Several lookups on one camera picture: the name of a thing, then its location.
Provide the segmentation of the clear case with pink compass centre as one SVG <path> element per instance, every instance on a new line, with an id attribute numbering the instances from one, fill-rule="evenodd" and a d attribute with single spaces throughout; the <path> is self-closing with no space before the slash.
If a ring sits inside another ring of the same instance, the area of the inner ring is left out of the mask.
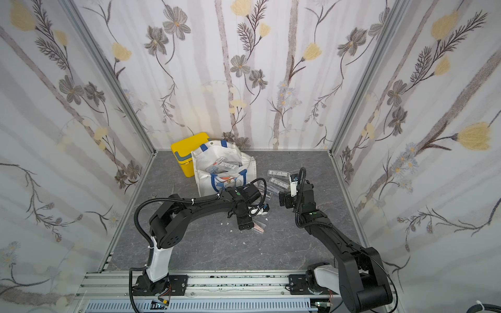
<path id="1" fill-rule="evenodd" d="M 253 226 L 252 230 L 254 232 L 259 233 L 259 234 L 263 234 L 266 231 L 267 226 L 264 223 L 261 223 L 257 220 L 254 220 L 253 223 L 254 223 L 254 226 Z"/>

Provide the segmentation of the white canvas cartoon tote bag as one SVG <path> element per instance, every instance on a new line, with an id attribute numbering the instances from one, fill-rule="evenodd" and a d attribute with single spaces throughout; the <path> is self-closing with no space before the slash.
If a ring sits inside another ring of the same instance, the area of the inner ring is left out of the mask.
<path id="1" fill-rule="evenodd" d="M 255 158 L 226 140 L 203 143 L 191 155 L 200 196 L 213 195 L 228 187 L 244 186 L 257 178 Z"/>

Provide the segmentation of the clear long compass case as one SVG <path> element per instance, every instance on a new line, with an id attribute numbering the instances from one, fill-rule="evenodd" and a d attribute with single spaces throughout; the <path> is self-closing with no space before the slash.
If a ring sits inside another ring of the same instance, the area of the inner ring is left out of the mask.
<path id="1" fill-rule="evenodd" d="M 217 175 L 220 173 L 231 172 L 242 166 L 241 162 L 229 160 L 226 157 L 218 158 L 212 165 L 206 168 L 206 172 Z"/>

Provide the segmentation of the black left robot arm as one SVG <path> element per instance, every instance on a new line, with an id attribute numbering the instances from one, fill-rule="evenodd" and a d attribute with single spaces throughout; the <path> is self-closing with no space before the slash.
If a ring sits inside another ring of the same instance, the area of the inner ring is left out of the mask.
<path id="1" fill-rule="evenodd" d="M 184 238 L 191 222 L 226 212 L 228 218 L 236 217 L 239 230 L 250 230 L 254 228 L 253 217 L 269 210 L 265 203 L 266 192 L 266 180 L 259 177 L 212 196 L 185 199 L 172 194 L 142 202 L 134 211 L 133 221 L 139 234 L 148 242 L 149 255 L 145 266 L 129 269 L 129 300 L 133 311 L 139 311 L 134 302 L 134 291 L 160 297 L 172 291 L 168 262 L 172 248 Z M 156 202 L 162 205 L 149 219 L 150 230 L 146 232 L 140 225 L 139 214 L 144 207 Z"/>

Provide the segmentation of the right arm mounting base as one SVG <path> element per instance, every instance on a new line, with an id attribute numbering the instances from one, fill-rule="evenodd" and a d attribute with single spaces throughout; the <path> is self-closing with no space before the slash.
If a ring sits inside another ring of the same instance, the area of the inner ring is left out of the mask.
<path id="1" fill-rule="evenodd" d="M 331 290 L 318 285 L 313 275 L 308 273 L 289 275 L 285 289 L 293 296 L 331 295 Z"/>

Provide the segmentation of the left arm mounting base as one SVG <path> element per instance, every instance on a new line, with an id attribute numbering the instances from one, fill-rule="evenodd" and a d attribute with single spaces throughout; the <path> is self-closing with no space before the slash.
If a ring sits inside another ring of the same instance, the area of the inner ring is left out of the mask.
<path id="1" fill-rule="evenodd" d="M 133 296 L 184 296 L 187 289 L 187 275 L 167 275 L 156 282 L 152 281 L 146 271 L 133 280 Z"/>

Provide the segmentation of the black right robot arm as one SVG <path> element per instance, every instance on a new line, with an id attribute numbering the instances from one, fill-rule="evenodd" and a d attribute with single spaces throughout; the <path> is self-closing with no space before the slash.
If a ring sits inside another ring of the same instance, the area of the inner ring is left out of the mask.
<path id="1" fill-rule="evenodd" d="M 292 209 L 296 226 L 317 238 L 338 264 L 332 278 L 313 273 L 315 284 L 338 293 L 350 312 L 374 312 L 379 307 L 398 305 L 398 291 L 379 252 L 349 239 L 317 208 L 306 168 L 291 175 L 290 184 L 290 191 L 279 193 L 280 206 Z"/>

